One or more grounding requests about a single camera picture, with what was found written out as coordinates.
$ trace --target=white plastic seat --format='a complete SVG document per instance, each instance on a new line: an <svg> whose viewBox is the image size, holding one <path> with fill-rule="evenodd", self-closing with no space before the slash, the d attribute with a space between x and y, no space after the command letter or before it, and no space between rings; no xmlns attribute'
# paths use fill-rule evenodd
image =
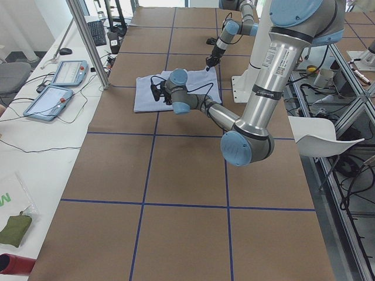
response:
<svg viewBox="0 0 375 281"><path fill-rule="evenodd" d="M364 139L336 139L335 126L328 119L289 116L299 154L309 157L340 155Z"/></svg>

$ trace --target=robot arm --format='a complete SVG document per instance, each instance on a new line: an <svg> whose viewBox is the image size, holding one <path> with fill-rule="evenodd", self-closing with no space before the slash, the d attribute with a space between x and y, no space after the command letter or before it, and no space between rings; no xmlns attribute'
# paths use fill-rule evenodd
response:
<svg viewBox="0 0 375 281"><path fill-rule="evenodd" d="M237 7L240 1L224 2ZM233 165L245 166L267 158L274 148L267 125L298 58L306 47L339 41L344 12L345 0L273 0L271 44L242 116L206 95L189 94L183 70L175 70L165 83L174 112L201 110L228 131L221 139L221 151Z"/></svg>
<svg viewBox="0 0 375 281"><path fill-rule="evenodd" d="M258 24L254 23L254 5L251 0L220 1L219 6L222 9L240 11L242 21L238 22L233 19L227 19L224 22L224 28L216 41L211 56L206 58L207 71L220 63L221 57L224 55L235 35L255 36L258 30Z"/></svg>

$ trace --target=label sticker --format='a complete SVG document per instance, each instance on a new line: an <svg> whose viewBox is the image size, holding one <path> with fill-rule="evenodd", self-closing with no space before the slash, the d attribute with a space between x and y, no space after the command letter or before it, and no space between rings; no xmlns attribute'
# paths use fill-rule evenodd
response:
<svg viewBox="0 0 375 281"><path fill-rule="evenodd" d="M270 47L268 48L267 54L265 55L262 68L268 69L269 66L272 65L272 62L274 61L277 50L278 50L277 45L275 43L271 43Z"/></svg>
<svg viewBox="0 0 375 281"><path fill-rule="evenodd" d="M270 98L272 100L280 100L282 97L282 92L274 92L270 90L263 89L262 87L259 87L258 85L254 85L253 92L258 97L264 97L264 98Z"/></svg>
<svg viewBox="0 0 375 281"><path fill-rule="evenodd" d="M296 50L278 47L276 43L271 43L265 56L262 68L272 69L273 75L285 78L295 60Z"/></svg>

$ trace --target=folded towel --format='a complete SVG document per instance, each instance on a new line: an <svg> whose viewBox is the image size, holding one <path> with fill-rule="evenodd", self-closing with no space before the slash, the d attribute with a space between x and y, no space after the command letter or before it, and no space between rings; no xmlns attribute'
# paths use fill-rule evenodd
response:
<svg viewBox="0 0 375 281"><path fill-rule="evenodd" d="M163 71L161 74L157 74L164 79L168 79L172 71ZM159 101L154 100L154 96L151 93L150 76L138 77L137 78L137 90L135 92L135 102L134 102L134 112L145 112L145 111L167 111L173 110L171 105L166 105L164 103L164 98ZM158 84L161 79L153 78L155 84ZM199 70L199 71L187 71L187 82L186 87L189 91L199 88L208 83L213 83L213 87L208 93L208 95L216 102L221 103L219 96L219 87L217 85L216 70L211 67L209 71ZM192 94L205 95L210 86L199 89Z"/></svg>

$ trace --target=red object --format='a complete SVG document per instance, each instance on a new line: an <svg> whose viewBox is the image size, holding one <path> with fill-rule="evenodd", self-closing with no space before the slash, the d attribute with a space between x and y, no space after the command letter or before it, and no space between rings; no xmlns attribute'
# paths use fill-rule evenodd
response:
<svg viewBox="0 0 375 281"><path fill-rule="evenodd" d="M36 260L3 253L0 255L0 274L29 276Z"/></svg>

